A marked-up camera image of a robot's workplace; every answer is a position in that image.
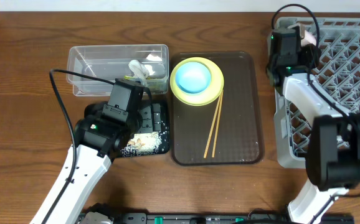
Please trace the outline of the light blue bowl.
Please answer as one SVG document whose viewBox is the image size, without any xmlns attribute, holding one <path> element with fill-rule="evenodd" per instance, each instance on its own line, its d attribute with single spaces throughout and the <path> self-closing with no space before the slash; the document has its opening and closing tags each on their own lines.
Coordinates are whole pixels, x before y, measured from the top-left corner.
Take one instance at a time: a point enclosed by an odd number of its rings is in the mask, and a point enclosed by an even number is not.
<svg viewBox="0 0 360 224">
<path fill-rule="evenodd" d="M 197 94 L 211 84 L 211 73 L 202 63 L 186 62 L 177 69 L 175 83 L 183 92 Z"/>
</svg>

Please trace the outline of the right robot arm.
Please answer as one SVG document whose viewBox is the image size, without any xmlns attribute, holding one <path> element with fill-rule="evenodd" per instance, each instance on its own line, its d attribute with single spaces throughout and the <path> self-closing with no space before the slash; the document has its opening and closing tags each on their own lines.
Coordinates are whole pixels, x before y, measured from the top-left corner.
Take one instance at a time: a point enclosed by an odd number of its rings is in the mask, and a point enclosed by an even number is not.
<svg viewBox="0 0 360 224">
<path fill-rule="evenodd" d="M 292 223 L 319 223 L 340 197 L 360 184 L 360 114 L 335 102 L 315 81 L 318 39 L 303 44 L 298 27 L 272 30 L 267 76 L 311 126 L 305 169 L 308 176 L 287 206 Z"/>
</svg>

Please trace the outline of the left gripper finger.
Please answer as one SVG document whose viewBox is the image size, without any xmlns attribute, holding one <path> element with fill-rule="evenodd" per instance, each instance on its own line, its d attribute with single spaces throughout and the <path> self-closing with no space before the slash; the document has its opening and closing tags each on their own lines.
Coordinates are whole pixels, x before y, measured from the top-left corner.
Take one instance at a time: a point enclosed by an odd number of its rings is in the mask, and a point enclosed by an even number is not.
<svg viewBox="0 0 360 224">
<path fill-rule="evenodd" d="M 152 133 L 153 132 L 153 113 L 151 105 L 145 106 L 139 111 L 142 122 L 139 129 L 140 134 Z"/>
<path fill-rule="evenodd" d="M 161 131 L 161 106 L 159 103 L 152 104 L 153 112 L 153 130 L 156 132 Z"/>
</svg>

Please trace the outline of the green snack wrapper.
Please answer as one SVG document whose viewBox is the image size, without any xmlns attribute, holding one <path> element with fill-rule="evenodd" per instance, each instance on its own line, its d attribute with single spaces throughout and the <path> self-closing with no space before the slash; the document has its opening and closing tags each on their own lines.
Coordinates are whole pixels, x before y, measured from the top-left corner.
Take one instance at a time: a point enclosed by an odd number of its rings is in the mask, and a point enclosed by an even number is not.
<svg viewBox="0 0 360 224">
<path fill-rule="evenodd" d="M 124 78 L 142 84 L 138 77 L 126 75 Z M 145 86 L 150 89 L 153 95 L 165 94 L 168 91 L 168 83 L 165 79 L 147 79 Z"/>
</svg>

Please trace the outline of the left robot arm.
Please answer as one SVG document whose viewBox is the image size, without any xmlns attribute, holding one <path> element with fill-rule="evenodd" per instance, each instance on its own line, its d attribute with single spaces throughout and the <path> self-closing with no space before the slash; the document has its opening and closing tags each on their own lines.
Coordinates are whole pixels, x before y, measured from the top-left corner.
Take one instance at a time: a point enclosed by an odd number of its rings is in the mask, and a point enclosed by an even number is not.
<svg viewBox="0 0 360 224">
<path fill-rule="evenodd" d="M 93 188 L 140 131 L 142 110 L 151 110 L 144 85 L 117 78 L 110 99 L 85 108 L 83 119 L 70 127 L 72 145 L 58 178 L 33 223 L 75 223 Z"/>
</svg>

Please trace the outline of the yellow plate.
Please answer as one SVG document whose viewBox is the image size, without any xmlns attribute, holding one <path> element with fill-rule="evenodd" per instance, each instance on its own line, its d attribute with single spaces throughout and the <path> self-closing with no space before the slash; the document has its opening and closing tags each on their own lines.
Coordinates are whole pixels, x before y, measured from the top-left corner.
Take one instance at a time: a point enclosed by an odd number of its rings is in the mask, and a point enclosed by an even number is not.
<svg viewBox="0 0 360 224">
<path fill-rule="evenodd" d="M 211 73 L 211 84 L 202 92 L 197 94 L 185 93 L 175 83 L 177 69 L 186 62 L 199 62 L 205 65 Z M 172 93 L 181 102 L 191 106 L 204 106 L 216 100 L 224 89 L 224 76 L 219 66 L 213 61 L 202 57 L 191 57 L 180 61 L 172 70 L 170 77 Z"/>
</svg>

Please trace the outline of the leftover rice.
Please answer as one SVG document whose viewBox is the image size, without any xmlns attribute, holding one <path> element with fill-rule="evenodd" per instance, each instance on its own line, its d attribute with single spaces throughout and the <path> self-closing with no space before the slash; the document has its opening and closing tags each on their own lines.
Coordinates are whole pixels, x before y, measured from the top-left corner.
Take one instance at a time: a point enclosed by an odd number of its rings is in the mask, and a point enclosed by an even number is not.
<svg viewBox="0 0 360 224">
<path fill-rule="evenodd" d="M 168 152 L 169 144 L 166 133 L 152 132 L 135 134 L 120 151 L 121 157 L 138 157 L 164 154 Z"/>
</svg>

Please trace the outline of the pink bowl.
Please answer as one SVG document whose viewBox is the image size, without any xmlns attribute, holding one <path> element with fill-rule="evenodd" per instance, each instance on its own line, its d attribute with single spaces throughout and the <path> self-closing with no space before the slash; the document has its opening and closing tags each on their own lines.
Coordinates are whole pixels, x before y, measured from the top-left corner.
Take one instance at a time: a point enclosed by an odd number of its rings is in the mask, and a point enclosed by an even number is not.
<svg viewBox="0 0 360 224">
<path fill-rule="evenodd" d="M 313 44 L 314 46 L 316 46 L 317 43 L 316 38 L 313 36 L 312 33 L 306 30 L 306 27 L 303 24 L 298 22 L 296 24 L 288 26 L 288 29 L 295 29 L 296 31 L 299 32 L 300 44 L 302 47 L 309 44 Z"/>
</svg>

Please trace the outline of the white napkin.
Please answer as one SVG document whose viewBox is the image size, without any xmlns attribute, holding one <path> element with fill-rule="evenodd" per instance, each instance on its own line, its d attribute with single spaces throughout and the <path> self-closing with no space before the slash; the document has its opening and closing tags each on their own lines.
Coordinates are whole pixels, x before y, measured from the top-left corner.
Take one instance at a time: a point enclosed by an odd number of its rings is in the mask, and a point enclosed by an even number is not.
<svg viewBox="0 0 360 224">
<path fill-rule="evenodd" d="M 131 60 L 128 66 L 129 69 L 134 73 L 134 76 L 140 80 L 140 83 L 144 86 L 147 86 L 149 70 L 138 60 Z"/>
</svg>

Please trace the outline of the wooden chopstick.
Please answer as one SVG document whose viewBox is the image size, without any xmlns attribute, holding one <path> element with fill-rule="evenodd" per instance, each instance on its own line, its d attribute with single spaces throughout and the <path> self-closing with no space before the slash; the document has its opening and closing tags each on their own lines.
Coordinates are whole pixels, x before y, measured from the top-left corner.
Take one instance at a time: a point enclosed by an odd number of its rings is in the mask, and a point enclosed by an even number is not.
<svg viewBox="0 0 360 224">
<path fill-rule="evenodd" d="M 221 101 L 222 101 L 222 94 L 223 94 L 223 91 L 220 93 L 220 95 L 218 97 L 218 100 L 217 100 L 217 105 L 216 105 L 216 108 L 215 108 L 215 111 L 214 111 L 214 116 L 213 116 L 213 119 L 212 119 L 211 128 L 209 130 L 209 135 L 208 135 L 207 142 L 206 142 L 206 148 L 205 148 L 205 151 L 204 151 L 204 157 L 203 157 L 204 159 L 207 157 L 207 153 L 209 151 L 209 145 L 210 145 L 210 142 L 211 142 L 212 133 L 213 133 L 213 130 L 214 130 L 214 127 L 215 127 L 217 115 L 218 115 L 220 104 L 221 104 Z"/>
<path fill-rule="evenodd" d="M 212 158 L 215 158 L 215 154 L 216 154 L 216 145 L 217 145 L 217 137 L 218 137 L 218 132 L 219 132 L 219 125 L 220 125 L 220 116 L 221 116 L 221 111 L 222 111 L 223 95 L 224 95 L 224 91 L 221 92 L 220 97 L 218 99 L 217 108 L 216 108 L 216 116 L 214 119 L 215 133 L 214 133 L 214 143 L 213 143 L 213 147 L 212 147 Z"/>
</svg>

